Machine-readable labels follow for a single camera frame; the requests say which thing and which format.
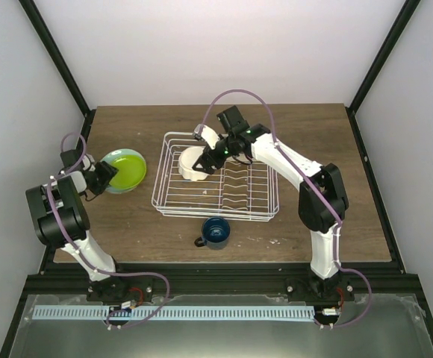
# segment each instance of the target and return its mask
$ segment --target mug handle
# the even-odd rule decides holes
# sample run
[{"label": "mug handle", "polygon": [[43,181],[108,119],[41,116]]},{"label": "mug handle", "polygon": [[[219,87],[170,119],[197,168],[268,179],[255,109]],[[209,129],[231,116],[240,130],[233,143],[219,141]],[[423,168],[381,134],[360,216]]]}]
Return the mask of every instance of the mug handle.
[{"label": "mug handle", "polygon": [[197,248],[202,248],[205,246],[205,241],[203,241],[203,238],[200,236],[197,240],[195,240],[195,246]]}]

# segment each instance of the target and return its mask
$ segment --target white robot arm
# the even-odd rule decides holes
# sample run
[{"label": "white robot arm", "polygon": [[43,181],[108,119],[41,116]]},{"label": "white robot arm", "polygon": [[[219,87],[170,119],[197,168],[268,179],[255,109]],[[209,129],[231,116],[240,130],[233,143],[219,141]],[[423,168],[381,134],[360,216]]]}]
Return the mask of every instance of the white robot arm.
[{"label": "white robot arm", "polygon": [[[64,152],[64,165],[74,163],[78,157],[74,151]],[[90,281],[98,282],[108,279],[109,274],[102,274],[91,269],[81,258],[83,254],[88,263],[102,271],[116,272],[116,265],[111,255],[106,254],[90,234],[90,222],[80,198],[86,190],[99,195],[108,185],[115,171],[106,163],[93,162],[86,156],[81,167],[72,173],[62,176],[51,183],[50,193],[60,219],[71,236],[74,245],[64,239],[56,219],[51,211],[47,196],[47,184],[36,186],[26,191],[28,206],[37,237],[44,245],[71,254],[89,274]]]},{"label": "white robot arm", "polygon": [[299,216],[310,229],[313,256],[311,270],[321,280],[333,277],[338,272],[339,247],[334,252],[333,230],[337,223],[320,200],[304,182],[303,177],[290,165],[276,148],[277,145],[309,177],[323,196],[343,219],[349,206],[339,170],[330,164],[322,166],[298,154],[285,144],[274,141],[270,130],[262,125],[250,127],[239,110],[233,106],[217,115],[228,136],[219,136],[208,126],[197,126],[194,136],[207,142],[202,156],[195,162],[193,170],[213,174],[222,167],[228,157],[244,153],[260,160],[290,181],[300,192]]},{"label": "white robot arm", "polygon": [[[306,176],[313,177],[321,171],[322,165],[318,162],[303,157],[282,143],[279,143],[279,145]],[[252,156],[256,160],[260,160],[275,169],[298,190],[300,185],[304,183],[302,176],[275,148],[275,143],[273,142],[271,134],[263,134],[256,139],[255,143],[252,143]],[[313,272],[323,280],[330,278],[337,273],[337,267],[334,264],[332,232],[333,227],[331,227],[326,233],[311,230],[311,244],[313,251],[311,270],[313,270]]]}]

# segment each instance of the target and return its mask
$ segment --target cable tray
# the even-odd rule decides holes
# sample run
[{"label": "cable tray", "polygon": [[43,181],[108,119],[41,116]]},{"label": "cable tray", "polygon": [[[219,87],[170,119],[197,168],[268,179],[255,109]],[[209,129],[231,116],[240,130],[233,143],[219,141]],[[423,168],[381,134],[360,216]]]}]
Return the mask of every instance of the cable tray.
[{"label": "cable tray", "polygon": [[[110,306],[36,305],[33,320],[101,321]],[[157,307],[141,306],[130,313],[116,313],[112,320],[140,320]],[[311,306],[165,306],[153,321],[291,321],[312,322]]]}]

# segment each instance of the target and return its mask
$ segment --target glass panel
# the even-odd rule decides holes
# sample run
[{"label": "glass panel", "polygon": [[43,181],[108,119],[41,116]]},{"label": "glass panel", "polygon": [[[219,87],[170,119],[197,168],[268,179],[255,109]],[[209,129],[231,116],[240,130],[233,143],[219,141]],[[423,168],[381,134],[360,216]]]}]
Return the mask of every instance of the glass panel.
[{"label": "glass panel", "polygon": [[[364,308],[346,302],[342,319]],[[170,305],[282,305],[265,296],[182,296]],[[374,295],[368,315],[351,327],[323,330],[281,321],[150,321],[109,332],[102,321],[33,321],[36,304],[83,304],[84,296],[30,297],[11,357],[433,357],[423,312],[412,297]]]}]

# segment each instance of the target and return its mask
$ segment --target blue mug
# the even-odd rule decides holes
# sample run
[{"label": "blue mug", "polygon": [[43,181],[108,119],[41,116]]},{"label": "blue mug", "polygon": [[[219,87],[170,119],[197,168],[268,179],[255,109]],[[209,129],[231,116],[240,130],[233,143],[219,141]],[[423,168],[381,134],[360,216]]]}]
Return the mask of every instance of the blue mug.
[{"label": "blue mug", "polygon": [[230,224],[219,216],[208,218],[202,225],[202,236],[195,240],[195,246],[206,246],[212,250],[221,250],[228,244]]}]

